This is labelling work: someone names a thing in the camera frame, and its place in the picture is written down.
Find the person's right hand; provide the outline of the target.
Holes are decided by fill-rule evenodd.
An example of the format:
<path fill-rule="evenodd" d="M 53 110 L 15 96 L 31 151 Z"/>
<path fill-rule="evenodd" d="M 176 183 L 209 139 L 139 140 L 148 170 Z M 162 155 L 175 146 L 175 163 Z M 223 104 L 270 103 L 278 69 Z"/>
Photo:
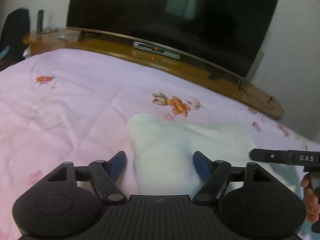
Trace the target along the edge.
<path fill-rule="evenodd" d="M 306 207 L 306 220 L 310 223 L 315 223 L 319 220 L 319 195 L 310 187 L 310 176 L 308 174 L 303 177 L 300 185 L 303 188 L 303 203 Z"/>

